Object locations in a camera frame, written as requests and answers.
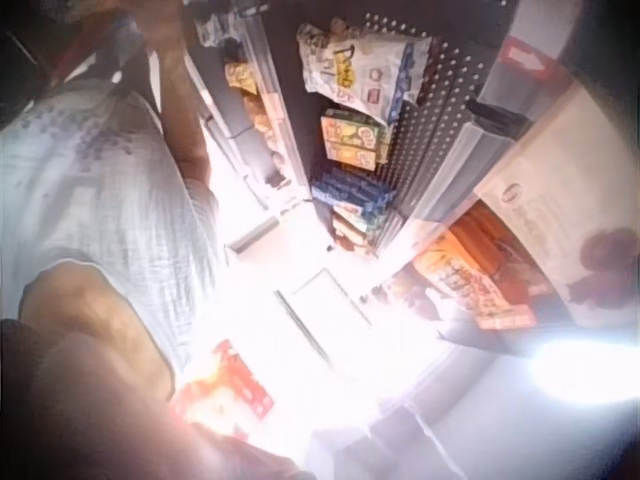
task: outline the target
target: person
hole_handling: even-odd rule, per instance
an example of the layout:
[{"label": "person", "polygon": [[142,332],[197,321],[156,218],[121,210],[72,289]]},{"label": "person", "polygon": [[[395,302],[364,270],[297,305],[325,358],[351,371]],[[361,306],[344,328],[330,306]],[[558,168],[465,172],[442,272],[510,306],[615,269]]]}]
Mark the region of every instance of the person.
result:
[{"label": "person", "polygon": [[168,408],[223,256],[180,2],[132,4],[159,120],[83,79],[0,132],[3,478],[298,478]]}]

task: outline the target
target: red label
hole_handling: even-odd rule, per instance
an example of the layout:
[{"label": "red label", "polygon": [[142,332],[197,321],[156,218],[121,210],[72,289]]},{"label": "red label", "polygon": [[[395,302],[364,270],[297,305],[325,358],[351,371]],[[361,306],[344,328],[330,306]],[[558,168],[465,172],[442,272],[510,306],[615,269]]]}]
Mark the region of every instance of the red label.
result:
[{"label": "red label", "polygon": [[549,77],[556,63],[540,50],[511,36],[507,36],[504,40],[498,61],[513,65],[540,80],[546,80]]}]

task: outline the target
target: gray t-shirt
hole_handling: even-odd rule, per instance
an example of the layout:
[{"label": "gray t-shirt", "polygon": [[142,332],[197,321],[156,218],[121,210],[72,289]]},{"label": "gray t-shirt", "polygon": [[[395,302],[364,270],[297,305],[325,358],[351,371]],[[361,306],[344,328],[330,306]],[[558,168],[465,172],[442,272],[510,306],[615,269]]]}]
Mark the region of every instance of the gray t-shirt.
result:
[{"label": "gray t-shirt", "polygon": [[0,317],[62,262],[98,268],[180,375],[213,321],[222,257],[209,188],[183,181],[157,117],[110,82],[72,83],[0,132]]}]

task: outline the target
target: forearm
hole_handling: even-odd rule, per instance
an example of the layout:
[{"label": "forearm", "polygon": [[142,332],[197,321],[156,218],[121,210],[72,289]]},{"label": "forearm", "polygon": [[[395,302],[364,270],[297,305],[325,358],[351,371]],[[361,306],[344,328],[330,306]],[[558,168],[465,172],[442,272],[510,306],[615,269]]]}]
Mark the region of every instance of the forearm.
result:
[{"label": "forearm", "polygon": [[184,179],[208,184],[211,164],[197,114],[195,90],[184,61],[184,50],[158,51],[160,103],[164,138]]}]

